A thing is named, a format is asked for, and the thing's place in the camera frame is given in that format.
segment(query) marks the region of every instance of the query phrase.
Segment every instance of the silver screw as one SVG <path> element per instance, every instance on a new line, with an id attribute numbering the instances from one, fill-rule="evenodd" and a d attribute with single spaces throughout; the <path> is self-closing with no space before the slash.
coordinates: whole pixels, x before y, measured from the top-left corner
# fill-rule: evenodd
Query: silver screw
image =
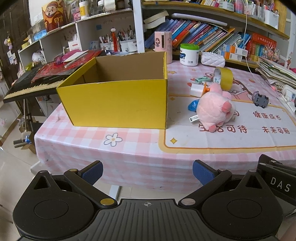
<path id="1" fill-rule="evenodd" d="M 184 199 L 182 199 L 181 203 L 186 206 L 190 206 L 190 205 L 195 204 L 195 200 L 192 198 L 184 198 Z"/>

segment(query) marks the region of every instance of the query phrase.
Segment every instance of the tablecloth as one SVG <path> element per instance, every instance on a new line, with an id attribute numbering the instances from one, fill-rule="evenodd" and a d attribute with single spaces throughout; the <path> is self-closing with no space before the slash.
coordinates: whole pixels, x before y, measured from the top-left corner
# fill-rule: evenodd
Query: tablecloth
<path id="1" fill-rule="evenodd" d="M 186 105 L 196 99 L 189 96 L 190 86 L 194 78 L 211 77 L 213 71 L 214 67 L 201 64 L 188 67 L 174 61 L 168 65 L 167 130 L 76 127 L 60 104 L 35 134 L 37 156 L 53 174 L 100 160 L 105 183 L 174 192 L 201 186 L 192 174 L 195 159 L 236 174 L 256 168 L 262 153 L 295 166 L 295 119 L 259 75 L 231 68 L 230 92 L 237 106 L 233 123 L 215 133 L 205 132 L 200 123 L 190 124 L 187 117 L 194 112 Z M 266 109 L 252 104 L 256 90 L 269 97 Z"/>

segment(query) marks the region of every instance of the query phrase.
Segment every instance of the cartoon paper bag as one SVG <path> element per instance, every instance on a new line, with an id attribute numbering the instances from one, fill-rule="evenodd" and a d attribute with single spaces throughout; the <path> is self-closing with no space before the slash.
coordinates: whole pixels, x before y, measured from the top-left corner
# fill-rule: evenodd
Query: cartoon paper bag
<path id="1" fill-rule="evenodd" d="M 47 32 L 68 23 L 66 5 L 63 0 L 51 1 L 44 5 L 42 13 Z"/>

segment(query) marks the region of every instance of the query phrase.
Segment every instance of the yellow packing tape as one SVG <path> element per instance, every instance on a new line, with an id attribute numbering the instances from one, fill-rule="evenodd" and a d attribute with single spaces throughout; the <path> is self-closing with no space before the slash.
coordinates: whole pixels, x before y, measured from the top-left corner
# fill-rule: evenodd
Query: yellow packing tape
<path id="1" fill-rule="evenodd" d="M 232 87 L 233 74 L 230 69 L 216 67 L 213 81 L 219 83 L 222 90 L 229 91 Z"/>

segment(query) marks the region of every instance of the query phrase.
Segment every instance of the circular black cover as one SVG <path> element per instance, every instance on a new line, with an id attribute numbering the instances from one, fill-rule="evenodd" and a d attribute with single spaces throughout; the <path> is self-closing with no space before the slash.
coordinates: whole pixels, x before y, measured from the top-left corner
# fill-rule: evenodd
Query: circular black cover
<path id="1" fill-rule="evenodd" d="M 59 240 L 84 229 L 94 216 L 92 203 L 84 196 L 48 188 L 22 196 L 13 212 L 18 230 L 33 239 Z"/>
<path id="2" fill-rule="evenodd" d="M 210 197 L 202 206 L 205 221 L 232 239 L 261 239 L 275 234 L 283 219 L 282 208 L 274 197 L 261 196 L 258 190 L 226 191 Z"/>

